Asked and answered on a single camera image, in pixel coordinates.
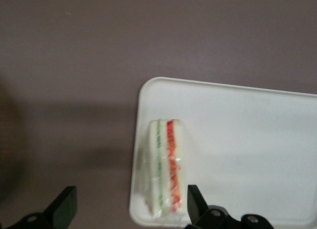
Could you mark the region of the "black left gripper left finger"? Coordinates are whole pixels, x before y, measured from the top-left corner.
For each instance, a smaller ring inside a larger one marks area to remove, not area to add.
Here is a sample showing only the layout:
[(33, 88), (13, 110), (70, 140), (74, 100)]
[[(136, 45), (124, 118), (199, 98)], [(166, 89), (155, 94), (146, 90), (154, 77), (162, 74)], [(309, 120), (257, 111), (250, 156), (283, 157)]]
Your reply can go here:
[(76, 214), (76, 186), (67, 186), (44, 210), (44, 216), (54, 229), (67, 229)]

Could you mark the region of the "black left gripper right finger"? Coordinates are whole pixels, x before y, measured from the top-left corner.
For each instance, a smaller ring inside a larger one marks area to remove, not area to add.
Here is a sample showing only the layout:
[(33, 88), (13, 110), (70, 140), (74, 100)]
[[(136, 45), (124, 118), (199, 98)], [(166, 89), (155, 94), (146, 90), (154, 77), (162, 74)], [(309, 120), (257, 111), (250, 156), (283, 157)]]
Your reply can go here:
[(196, 185), (188, 185), (187, 211), (192, 225), (210, 225), (210, 208)]

